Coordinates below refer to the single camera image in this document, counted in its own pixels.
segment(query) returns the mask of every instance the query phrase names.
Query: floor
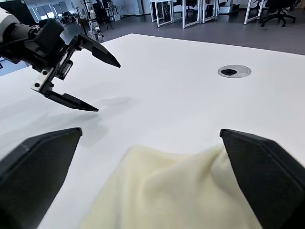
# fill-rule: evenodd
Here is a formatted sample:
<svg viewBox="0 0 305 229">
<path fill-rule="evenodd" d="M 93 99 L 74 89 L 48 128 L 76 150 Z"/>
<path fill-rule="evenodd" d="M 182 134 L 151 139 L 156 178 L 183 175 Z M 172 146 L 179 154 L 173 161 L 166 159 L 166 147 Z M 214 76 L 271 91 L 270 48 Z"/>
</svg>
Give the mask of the floor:
<svg viewBox="0 0 305 229">
<path fill-rule="evenodd" d="M 106 41 L 126 34 L 137 33 L 305 55 L 305 10 L 295 9 L 292 11 L 290 14 L 296 16 L 296 23 L 292 24 L 288 19 L 286 27 L 282 27 L 281 23 L 277 24 L 277 20 L 268 22 L 265 27 L 261 27 L 258 21 L 244 25 L 244 12 L 245 10 L 240 10 L 237 14 L 230 16 L 220 15 L 218 21 L 194 25 L 184 30 L 182 29 L 182 21 L 157 28 L 157 24 L 152 23 L 150 15 L 131 16 L 112 22 L 113 29 L 109 26 L 107 30 L 105 24 L 100 26 Z M 69 43 L 73 36 L 83 33 L 82 28 L 76 23 L 66 24 L 64 27 L 65 31 L 61 37 L 66 43 Z M 22 63 L 18 66 L 12 66 L 8 63 L 7 66 L 9 67 L 0 69 L 0 76 L 26 65 Z"/>
</svg>

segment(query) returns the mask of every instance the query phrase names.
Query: desk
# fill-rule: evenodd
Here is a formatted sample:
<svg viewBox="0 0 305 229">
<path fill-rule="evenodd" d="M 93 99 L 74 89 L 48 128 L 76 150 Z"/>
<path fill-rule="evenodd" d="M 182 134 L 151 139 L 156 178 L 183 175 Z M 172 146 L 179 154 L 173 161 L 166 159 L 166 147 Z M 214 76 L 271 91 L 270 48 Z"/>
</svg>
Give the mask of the desk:
<svg viewBox="0 0 305 229">
<path fill-rule="evenodd" d="M 166 21 L 164 23 L 160 23 L 160 19 L 164 19 L 164 9 L 163 9 L 163 2 L 169 2 L 170 4 L 170 14 L 171 14 L 171 20 L 170 21 Z M 153 18 L 153 3 L 155 3 L 155 8 L 156 8 L 156 19 Z M 158 6 L 157 4 L 158 3 L 161 3 L 162 4 L 162 17 L 159 18 L 159 13 L 158 13 Z M 150 0 L 149 1 L 149 6 L 151 8 L 151 16 L 152 16 L 152 22 L 155 22 L 157 21 L 157 25 L 158 25 L 158 28 L 161 26 L 161 25 L 166 25 L 166 24 L 169 24 L 169 23 L 173 23 L 174 22 L 174 10 L 173 10 L 173 0 Z"/>
<path fill-rule="evenodd" d="M 32 91 L 38 73 L 30 67 L 0 77 L 1 157 L 29 136 L 83 130 L 66 181 L 39 229 L 77 228 L 135 144 L 196 153 L 221 144 L 220 129 L 230 128 L 273 139 L 305 165 L 305 56 L 135 34 L 103 45 L 121 69 L 83 50 L 72 56 L 65 81 L 55 82 L 56 91 L 89 102 L 97 113 L 66 108 Z M 167 55 L 160 55 L 164 50 Z M 177 58 L 190 53 L 194 58 Z M 252 73 L 219 76 L 218 69 L 229 64 Z"/>
<path fill-rule="evenodd" d="M 260 4 L 259 4 L 259 11 L 258 11 L 258 15 L 249 18 L 250 15 L 250 8 L 251 8 L 251 4 L 252 4 L 252 0 L 248 1 L 248 7 L 247 7 L 247 11 L 246 11 L 246 15 L 244 18 L 244 24 L 246 25 L 248 22 L 259 19 L 261 17 L 262 11 L 263 11 L 263 7 L 265 4 L 266 0 L 261 0 Z"/>
</svg>

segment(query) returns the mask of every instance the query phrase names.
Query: office chair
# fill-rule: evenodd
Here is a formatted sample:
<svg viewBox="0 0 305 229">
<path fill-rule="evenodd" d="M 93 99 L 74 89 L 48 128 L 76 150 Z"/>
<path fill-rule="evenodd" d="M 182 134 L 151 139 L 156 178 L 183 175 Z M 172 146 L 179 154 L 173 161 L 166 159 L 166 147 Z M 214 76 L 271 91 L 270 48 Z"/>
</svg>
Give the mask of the office chair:
<svg viewBox="0 0 305 229">
<path fill-rule="evenodd" d="M 267 21 L 272 20 L 273 18 L 277 18 L 278 22 L 279 21 L 283 21 L 283 27 L 286 26 L 286 20 L 285 18 L 290 18 L 292 19 L 292 23 L 295 23 L 295 17 L 291 16 L 291 15 L 287 15 L 286 12 L 284 12 L 284 10 L 286 10 L 285 8 L 290 8 L 292 6 L 294 6 L 296 0 L 268 0 L 266 3 L 266 7 L 268 7 L 268 12 L 269 13 L 274 13 L 277 11 L 277 13 L 275 14 L 271 14 L 268 15 L 264 18 L 262 18 L 262 27 L 265 26 L 265 23 Z"/>
</svg>

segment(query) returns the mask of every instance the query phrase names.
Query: window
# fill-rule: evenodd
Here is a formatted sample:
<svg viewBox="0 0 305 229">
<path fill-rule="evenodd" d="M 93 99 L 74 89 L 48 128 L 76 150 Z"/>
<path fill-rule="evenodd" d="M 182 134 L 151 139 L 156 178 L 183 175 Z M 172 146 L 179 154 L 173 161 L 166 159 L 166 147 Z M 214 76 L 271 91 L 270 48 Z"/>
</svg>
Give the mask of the window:
<svg viewBox="0 0 305 229">
<path fill-rule="evenodd" d="M 57 14 L 59 17 L 61 17 L 61 16 L 62 16 L 62 11 L 61 11 L 61 8 L 60 8 L 59 4 L 55 4 L 55 5 L 53 5 L 53 7 L 54 7 L 54 9 L 55 9 L 56 14 Z"/>
<path fill-rule="evenodd" d="M 54 18 L 54 13 L 53 12 L 47 13 L 47 15 L 48 15 L 48 18 Z"/>
<path fill-rule="evenodd" d="M 35 21 L 39 21 L 39 19 L 38 19 L 36 13 L 35 13 L 35 11 L 34 11 L 34 9 L 31 8 L 31 9 L 29 9 L 29 11 L 30 11 L 32 17 L 34 18 L 34 20 L 35 20 Z"/>
<path fill-rule="evenodd" d="M 61 1 L 59 3 L 59 6 L 61 7 L 62 12 L 68 12 L 67 5 L 66 5 L 66 3 L 64 1 Z"/>
</svg>

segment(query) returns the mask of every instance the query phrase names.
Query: cloth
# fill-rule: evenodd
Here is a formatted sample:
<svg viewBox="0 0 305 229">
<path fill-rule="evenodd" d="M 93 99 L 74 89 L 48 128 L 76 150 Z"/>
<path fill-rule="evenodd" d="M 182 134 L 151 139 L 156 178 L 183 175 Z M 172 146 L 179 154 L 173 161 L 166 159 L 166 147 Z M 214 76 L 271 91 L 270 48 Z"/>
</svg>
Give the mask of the cloth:
<svg viewBox="0 0 305 229">
<path fill-rule="evenodd" d="M 134 146 L 82 229 L 262 229 L 224 147 L 195 155 Z"/>
</svg>

